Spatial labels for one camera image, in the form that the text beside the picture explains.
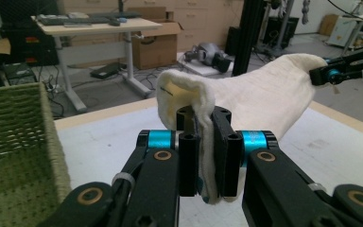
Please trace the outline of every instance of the green basket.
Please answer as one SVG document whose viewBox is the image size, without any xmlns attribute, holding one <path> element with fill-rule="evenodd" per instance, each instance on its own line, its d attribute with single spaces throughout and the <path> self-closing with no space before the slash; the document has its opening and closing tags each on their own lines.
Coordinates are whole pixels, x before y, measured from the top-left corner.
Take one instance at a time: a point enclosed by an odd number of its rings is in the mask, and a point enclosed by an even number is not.
<svg viewBox="0 0 363 227">
<path fill-rule="evenodd" d="M 0 88 L 0 227 L 37 225 L 69 192 L 43 84 Z"/>
</svg>

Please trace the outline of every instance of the white fabric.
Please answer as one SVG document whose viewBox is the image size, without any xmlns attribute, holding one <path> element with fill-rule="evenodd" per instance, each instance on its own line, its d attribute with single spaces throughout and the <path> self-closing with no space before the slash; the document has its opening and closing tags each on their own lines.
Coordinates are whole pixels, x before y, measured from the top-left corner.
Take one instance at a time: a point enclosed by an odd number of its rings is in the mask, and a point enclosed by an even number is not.
<svg viewBox="0 0 363 227">
<path fill-rule="evenodd" d="M 317 56 L 285 55 L 264 67 L 226 79 L 207 79 L 177 70 L 162 72 L 157 82 L 158 114 L 169 130 L 176 129 L 176 111 L 191 105 L 199 120 L 199 193 L 215 204 L 217 196 L 214 164 L 214 128 L 210 119 L 215 105 L 232 112 L 234 130 L 272 131 L 278 139 L 302 115 L 315 89 L 308 71 L 325 66 Z M 238 194 L 244 186 L 240 171 Z"/>
</svg>

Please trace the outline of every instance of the robot on floor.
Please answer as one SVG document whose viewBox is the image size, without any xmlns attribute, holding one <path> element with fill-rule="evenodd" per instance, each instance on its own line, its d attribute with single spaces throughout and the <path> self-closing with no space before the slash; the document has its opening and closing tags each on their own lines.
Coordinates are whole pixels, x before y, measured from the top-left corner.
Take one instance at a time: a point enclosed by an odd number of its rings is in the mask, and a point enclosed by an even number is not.
<svg viewBox="0 0 363 227">
<path fill-rule="evenodd" d="M 194 45 L 192 50 L 184 53 L 184 60 L 191 62 L 192 60 L 215 68 L 220 73 L 226 73 L 231 64 L 231 60 L 226 58 L 226 54 L 221 51 L 216 44 L 201 43 Z"/>
</svg>

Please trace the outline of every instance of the keyboard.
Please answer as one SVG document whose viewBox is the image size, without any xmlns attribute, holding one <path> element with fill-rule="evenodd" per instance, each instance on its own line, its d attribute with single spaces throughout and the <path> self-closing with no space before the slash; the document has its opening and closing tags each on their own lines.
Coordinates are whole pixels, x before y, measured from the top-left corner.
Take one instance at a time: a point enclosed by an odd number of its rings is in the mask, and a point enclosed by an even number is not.
<svg viewBox="0 0 363 227">
<path fill-rule="evenodd" d="M 38 21 L 44 26 L 65 26 L 65 25 L 89 25 L 89 24 L 107 24 L 110 19 L 105 17 L 90 18 L 38 18 Z"/>
<path fill-rule="evenodd" d="M 141 17 L 141 14 L 136 11 L 122 11 L 122 12 L 96 12 L 96 13 L 88 13 L 90 18 L 99 18 L 105 17 L 108 19 L 111 18 L 137 18 Z"/>
</svg>

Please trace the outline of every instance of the black pole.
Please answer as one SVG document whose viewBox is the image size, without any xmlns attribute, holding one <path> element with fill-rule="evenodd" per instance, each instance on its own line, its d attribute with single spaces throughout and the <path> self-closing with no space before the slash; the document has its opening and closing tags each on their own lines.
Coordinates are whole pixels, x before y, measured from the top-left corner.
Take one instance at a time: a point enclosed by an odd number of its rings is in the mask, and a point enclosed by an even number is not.
<svg viewBox="0 0 363 227">
<path fill-rule="evenodd" d="M 240 20 L 240 37 L 235 54 L 232 77 L 247 72 L 251 50 L 256 45 L 265 13 L 264 0 L 245 0 Z"/>
</svg>

